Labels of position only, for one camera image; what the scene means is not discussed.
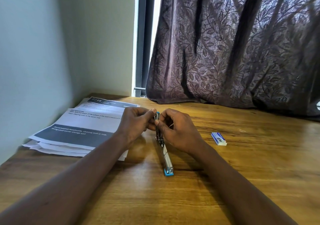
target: curtain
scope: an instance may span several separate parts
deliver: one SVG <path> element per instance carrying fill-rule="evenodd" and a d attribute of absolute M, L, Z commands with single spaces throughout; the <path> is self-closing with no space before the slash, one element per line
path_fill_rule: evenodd
<path fill-rule="evenodd" d="M 146 94 L 320 115 L 320 0 L 162 0 Z"/>

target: wooden table surface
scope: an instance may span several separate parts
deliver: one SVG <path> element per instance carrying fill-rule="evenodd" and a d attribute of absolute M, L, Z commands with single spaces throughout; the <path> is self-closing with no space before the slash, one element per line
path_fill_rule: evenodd
<path fill-rule="evenodd" d="M 258 110 L 92 94 L 162 111 L 188 113 L 204 140 L 299 224 L 320 224 L 320 123 Z M 216 146 L 221 132 L 227 146 Z M 229 211 L 202 168 L 168 146 L 174 176 L 165 177 L 155 133 L 146 131 L 93 194 L 79 224 L 230 224 Z M 21 148 L 0 167 L 0 211 L 78 158 Z"/>

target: stack of papers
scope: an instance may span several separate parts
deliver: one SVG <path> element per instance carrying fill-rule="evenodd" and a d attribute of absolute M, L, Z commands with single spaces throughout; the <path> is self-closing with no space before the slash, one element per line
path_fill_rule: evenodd
<path fill-rule="evenodd" d="M 83 157 L 113 135 L 126 107 L 137 106 L 102 98 L 85 98 L 54 124 L 30 136 L 32 140 L 23 146 L 47 154 Z M 128 150 L 118 160 L 124 161 L 127 154 Z"/>

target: box of staples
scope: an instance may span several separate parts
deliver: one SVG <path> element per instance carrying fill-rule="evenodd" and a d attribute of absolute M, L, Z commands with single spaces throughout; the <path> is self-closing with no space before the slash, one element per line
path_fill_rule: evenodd
<path fill-rule="evenodd" d="M 212 132 L 211 136 L 218 146 L 226 146 L 226 140 L 219 132 Z"/>

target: leaf pattern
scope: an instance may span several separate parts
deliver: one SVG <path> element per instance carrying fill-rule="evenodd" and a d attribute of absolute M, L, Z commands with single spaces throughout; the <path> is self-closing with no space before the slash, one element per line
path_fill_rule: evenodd
<path fill-rule="evenodd" d="M 319 116 L 320 0 L 162 0 L 146 93 Z"/>

